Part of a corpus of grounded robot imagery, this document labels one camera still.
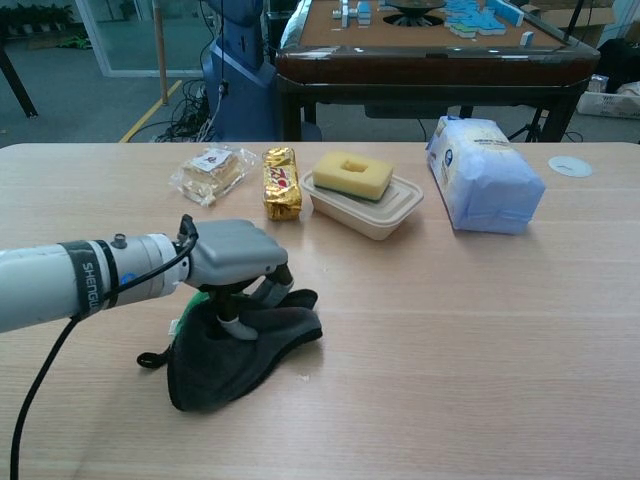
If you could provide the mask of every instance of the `cardboard box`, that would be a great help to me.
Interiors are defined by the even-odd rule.
[[[573,8],[560,10],[543,10],[537,5],[525,5],[522,10],[528,11],[547,23],[554,25],[561,30],[569,26]],[[615,23],[616,19],[613,14],[613,8],[594,8],[591,10],[591,20],[589,20],[589,8],[584,7],[580,12],[576,28],[573,31],[573,37],[578,40],[597,48],[602,32],[607,25]]]

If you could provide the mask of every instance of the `gold wrapper snack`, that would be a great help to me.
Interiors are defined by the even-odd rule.
[[[271,220],[294,220],[302,209],[296,156],[292,148],[272,148],[264,160],[264,205]]]

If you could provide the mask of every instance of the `gray floor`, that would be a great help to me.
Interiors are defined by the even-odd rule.
[[[7,45],[16,70],[40,116],[26,119],[0,75],[0,147],[24,142],[117,142],[159,97],[156,78],[105,78],[92,51],[27,50],[25,42]],[[162,107],[149,123],[166,120],[180,100]],[[478,108],[475,116],[492,118],[507,133],[531,119],[528,107]],[[430,136],[435,120],[425,120]],[[325,141],[423,141],[416,120],[373,120],[359,106],[319,105],[318,125]],[[149,141],[165,126],[140,132]],[[638,142],[640,121],[575,114],[569,130],[591,142]]]
[[[153,22],[104,22],[98,23],[97,29],[114,70],[158,68]],[[211,41],[211,33],[199,17],[167,19],[164,41],[168,70],[199,70],[198,55]]]

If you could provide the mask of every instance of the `glass door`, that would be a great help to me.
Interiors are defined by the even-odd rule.
[[[152,0],[77,0],[96,58],[107,76],[158,75]],[[218,31],[206,2],[157,0],[167,71],[202,75],[200,53]]]

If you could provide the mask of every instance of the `white disc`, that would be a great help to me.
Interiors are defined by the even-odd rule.
[[[549,160],[552,170],[568,177],[588,177],[593,173],[591,165],[576,157],[553,157]]]

